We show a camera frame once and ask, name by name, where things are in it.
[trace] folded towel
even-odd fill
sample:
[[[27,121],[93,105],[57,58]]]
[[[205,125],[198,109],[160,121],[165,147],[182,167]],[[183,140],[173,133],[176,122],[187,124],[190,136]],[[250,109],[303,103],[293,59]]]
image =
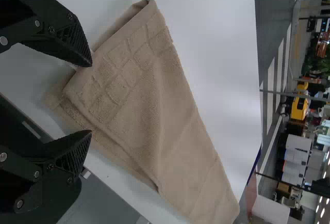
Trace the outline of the folded towel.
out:
[[[46,100],[192,223],[235,220],[239,205],[154,0],[132,5],[101,37],[93,67],[79,68]]]

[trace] yellow machine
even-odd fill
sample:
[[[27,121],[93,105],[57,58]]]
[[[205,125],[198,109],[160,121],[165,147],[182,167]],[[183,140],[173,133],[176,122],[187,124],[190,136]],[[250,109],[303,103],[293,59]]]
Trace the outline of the yellow machine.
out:
[[[308,111],[309,101],[303,98],[294,98],[291,108],[291,118],[304,120]]]
[[[307,92],[308,82],[299,82],[296,88],[298,94],[308,94]],[[299,97],[289,97],[282,104],[281,116],[285,117],[291,113],[291,118],[295,120],[303,121],[308,114],[310,100]]]
[[[308,88],[308,82],[299,82],[297,85],[297,92],[298,93],[304,93]]]

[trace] person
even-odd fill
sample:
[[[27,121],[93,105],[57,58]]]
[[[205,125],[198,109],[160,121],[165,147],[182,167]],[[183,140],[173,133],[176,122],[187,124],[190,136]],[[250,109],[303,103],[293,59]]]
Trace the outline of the person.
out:
[[[325,99],[327,99],[328,96],[329,96],[329,93],[324,94],[322,91],[318,91],[318,92],[314,95],[314,97],[316,97],[316,98],[325,98]],[[326,104],[326,102],[324,102],[324,101],[311,100],[311,101],[310,101],[310,106],[309,106],[309,108],[310,108],[310,109],[317,110],[317,109],[319,109],[319,108],[323,108],[323,106],[324,106],[325,104]]]

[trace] screw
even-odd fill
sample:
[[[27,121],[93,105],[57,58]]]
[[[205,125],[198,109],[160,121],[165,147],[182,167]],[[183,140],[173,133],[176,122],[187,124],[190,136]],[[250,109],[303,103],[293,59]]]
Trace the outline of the screw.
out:
[[[35,174],[34,174],[34,176],[35,176],[36,179],[39,177],[39,175],[40,175],[40,172],[39,171],[36,171]]]
[[[4,36],[0,37],[0,44],[6,46],[8,44],[8,39]]]
[[[23,200],[18,201],[16,206],[20,209],[23,206]]]
[[[48,32],[49,32],[50,34],[54,34],[54,33],[55,33],[55,29],[54,29],[54,27],[49,26],[49,27],[48,27]]]
[[[7,154],[6,153],[1,153],[0,154],[0,162],[3,162],[7,159]]]
[[[69,178],[67,179],[67,183],[68,183],[68,184],[72,184],[72,177],[69,177]]]
[[[51,170],[53,170],[54,169],[54,164],[53,163],[49,163],[48,165],[47,165],[47,171],[51,171]]]
[[[68,13],[68,19],[69,19],[70,21],[72,21],[72,20],[73,20],[73,16],[72,16],[72,14],[71,14],[71,13]]]

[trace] white table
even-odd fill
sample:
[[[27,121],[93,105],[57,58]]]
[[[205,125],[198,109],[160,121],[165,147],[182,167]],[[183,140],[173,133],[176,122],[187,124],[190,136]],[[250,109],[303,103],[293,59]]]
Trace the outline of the white table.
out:
[[[92,45],[139,0],[58,0],[80,19]],[[200,114],[237,200],[261,144],[254,0],[156,0]],[[42,103],[73,70],[20,44],[0,55],[0,92],[53,138],[72,132]],[[155,192],[90,150],[85,166],[153,224],[185,223]]]

